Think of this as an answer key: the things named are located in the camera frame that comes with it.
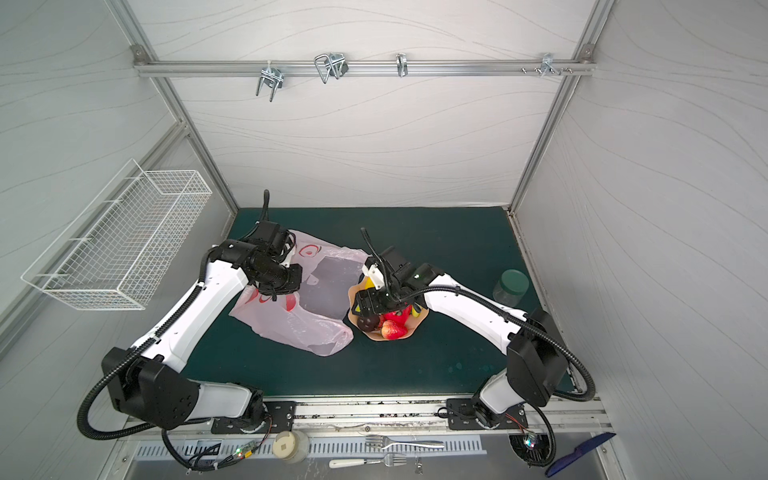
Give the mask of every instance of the aluminum rail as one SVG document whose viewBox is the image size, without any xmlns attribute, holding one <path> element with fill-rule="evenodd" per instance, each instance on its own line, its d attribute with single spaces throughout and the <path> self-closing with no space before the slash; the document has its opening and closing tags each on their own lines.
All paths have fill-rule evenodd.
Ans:
<svg viewBox="0 0 768 480">
<path fill-rule="evenodd" d="M 397 77 L 397 62 L 364 60 L 347 61 L 346 77 Z M 317 77 L 313 61 L 271 61 L 270 66 L 286 77 Z M 140 77 L 259 77 L 267 61 L 148 61 L 134 68 Z M 553 60 L 550 76 L 591 75 L 594 63 Z M 493 77 L 540 75 L 541 60 L 408 60 L 409 77 Z"/>
</svg>

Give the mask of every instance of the white wire basket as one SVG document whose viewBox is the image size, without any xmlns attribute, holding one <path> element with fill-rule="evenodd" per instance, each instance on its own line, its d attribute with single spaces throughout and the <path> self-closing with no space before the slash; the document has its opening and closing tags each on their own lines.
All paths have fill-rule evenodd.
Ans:
<svg viewBox="0 0 768 480">
<path fill-rule="evenodd" d="M 119 193 L 103 200 L 110 186 Z M 77 310 L 143 310 L 210 195 L 196 170 L 131 161 L 22 280 Z"/>
</svg>

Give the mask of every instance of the fork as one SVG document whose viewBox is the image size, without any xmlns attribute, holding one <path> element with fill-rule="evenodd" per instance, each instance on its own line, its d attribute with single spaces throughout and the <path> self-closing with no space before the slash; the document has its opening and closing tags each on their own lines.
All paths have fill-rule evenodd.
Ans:
<svg viewBox="0 0 768 480">
<path fill-rule="evenodd" d="M 414 447 L 421 447 L 423 449 L 444 449 L 445 443 L 436 442 L 434 440 L 422 440 L 421 442 L 400 442 L 392 440 L 384 435 L 371 435 L 366 437 L 366 446 L 372 449 L 386 450 L 392 445 L 410 445 Z"/>
<path fill-rule="evenodd" d="M 370 465 L 372 463 L 383 463 L 387 467 L 399 467 L 406 464 L 406 456 L 397 453 L 388 453 L 384 458 L 378 460 L 368 460 L 367 458 L 339 458 L 328 462 L 330 468 L 354 467 L 357 465 Z"/>
</svg>

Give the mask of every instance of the white container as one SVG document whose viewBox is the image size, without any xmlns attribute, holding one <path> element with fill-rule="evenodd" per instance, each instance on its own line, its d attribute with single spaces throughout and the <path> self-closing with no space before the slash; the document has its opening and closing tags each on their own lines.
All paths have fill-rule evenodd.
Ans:
<svg viewBox="0 0 768 480">
<path fill-rule="evenodd" d="M 310 453 L 310 437 L 304 432 L 280 432 L 272 444 L 272 453 L 285 463 L 299 463 Z"/>
</svg>

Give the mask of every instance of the pink plastic bag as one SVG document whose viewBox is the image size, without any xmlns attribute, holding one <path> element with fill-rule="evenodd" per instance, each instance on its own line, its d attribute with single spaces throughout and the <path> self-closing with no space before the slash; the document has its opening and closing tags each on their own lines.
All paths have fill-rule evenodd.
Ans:
<svg viewBox="0 0 768 480">
<path fill-rule="evenodd" d="M 352 341 L 352 330 L 342 318 L 349 309 L 347 292 L 358 283 L 368 254 L 291 231 L 296 234 L 291 263 L 303 269 L 299 291 L 279 295 L 273 302 L 249 285 L 230 315 L 264 338 L 315 355 L 332 355 Z"/>
</svg>

